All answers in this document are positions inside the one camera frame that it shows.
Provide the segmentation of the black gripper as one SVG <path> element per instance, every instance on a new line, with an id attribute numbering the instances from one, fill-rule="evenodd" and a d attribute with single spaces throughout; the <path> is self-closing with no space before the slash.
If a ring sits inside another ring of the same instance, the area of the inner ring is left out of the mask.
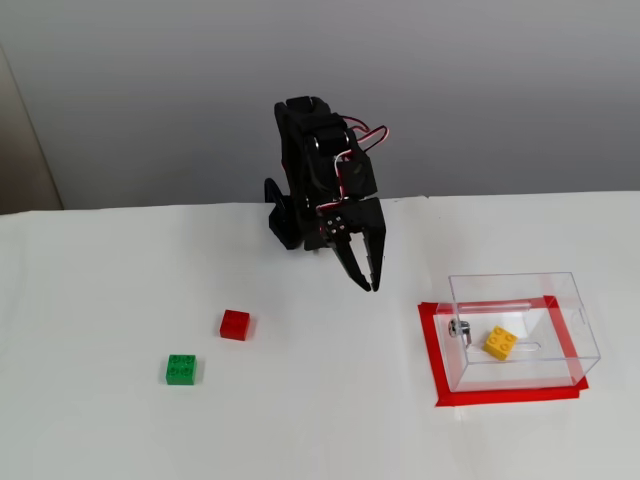
<path id="1" fill-rule="evenodd" d="M 372 288 L 376 292 L 382 276 L 386 240 L 386 224 L 380 200 L 378 198 L 347 200 L 322 207 L 318 213 L 321 235 L 332 246 L 349 278 L 364 291 L 370 292 Z M 364 237 L 371 272 L 371 285 L 362 274 L 349 242 L 351 235 L 356 233 L 361 233 Z"/>

